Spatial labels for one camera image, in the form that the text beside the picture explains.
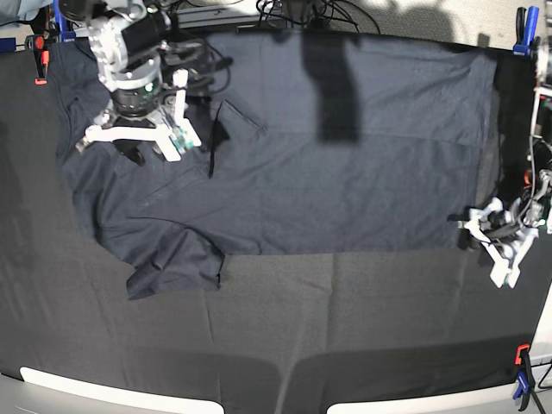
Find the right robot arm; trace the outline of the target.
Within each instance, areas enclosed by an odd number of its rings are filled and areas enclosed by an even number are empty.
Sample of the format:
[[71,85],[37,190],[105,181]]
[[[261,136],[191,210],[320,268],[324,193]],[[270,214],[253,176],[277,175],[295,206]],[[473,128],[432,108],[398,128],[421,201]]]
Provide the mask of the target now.
[[84,152],[95,143],[114,144],[140,165],[138,148],[149,142],[169,162],[183,153],[176,124],[163,108],[163,75],[159,51],[173,22],[155,1],[58,1],[61,16],[86,29],[97,62],[99,82],[109,91],[105,109],[76,143]]

